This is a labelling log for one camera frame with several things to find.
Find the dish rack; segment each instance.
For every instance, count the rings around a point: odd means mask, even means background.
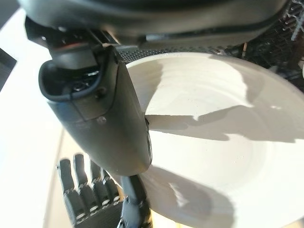
[[[290,0],[285,13],[265,33],[233,47],[175,47],[138,49],[118,47],[126,63],[143,57],[170,52],[203,52],[233,56],[271,69],[304,92],[304,0]]]

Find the robotic arm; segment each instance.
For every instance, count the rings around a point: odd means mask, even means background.
[[[97,164],[95,168],[100,166],[123,176],[128,200],[122,206],[112,199],[106,210],[122,210],[118,226],[130,228],[150,226],[144,187],[137,175],[149,168],[152,151],[148,122],[117,47],[170,49],[241,44],[271,26],[288,3],[287,0],[19,2],[27,12],[28,38],[46,46],[52,56],[40,69],[41,92],[64,127],[89,154],[92,164]],[[73,214],[87,197],[80,194],[79,200],[78,193],[74,193],[69,161],[61,161],[59,170],[67,208],[72,208],[68,211]],[[86,189],[94,199],[96,193]],[[90,219],[81,220],[78,227],[86,227],[85,221],[93,221],[92,218],[104,213],[102,204],[96,199],[98,210],[93,214],[84,204],[86,218]],[[80,215],[72,216],[74,222],[77,216]]]

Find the white plate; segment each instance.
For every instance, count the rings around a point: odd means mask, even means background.
[[[151,208],[206,228],[281,227],[304,214],[304,96],[235,58],[191,53],[128,65],[150,122]]]

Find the metal grate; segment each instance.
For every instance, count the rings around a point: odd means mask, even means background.
[[[171,53],[171,52],[203,52],[210,54],[218,54],[223,47],[219,47],[217,49],[206,48],[206,47],[177,47],[177,48],[168,48],[168,49],[139,49],[137,47],[118,47],[117,50],[122,56],[123,60],[126,63],[130,63],[136,61],[140,58],[144,58],[147,56],[153,56],[162,53]]]

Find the table surface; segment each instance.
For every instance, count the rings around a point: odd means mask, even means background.
[[[35,228],[47,227],[45,221],[54,219],[45,217],[53,194],[53,170],[62,148],[73,147],[63,140],[69,136],[40,93],[38,71],[50,55],[27,40],[24,18],[24,11],[18,10],[0,30],[0,48],[17,60],[0,92],[0,178],[9,183],[1,190],[0,213],[4,227],[28,223]],[[61,195],[53,200],[61,202]],[[186,227],[156,213],[153,223],[156,228]],[[296,221],[285,228],[304,225]]]

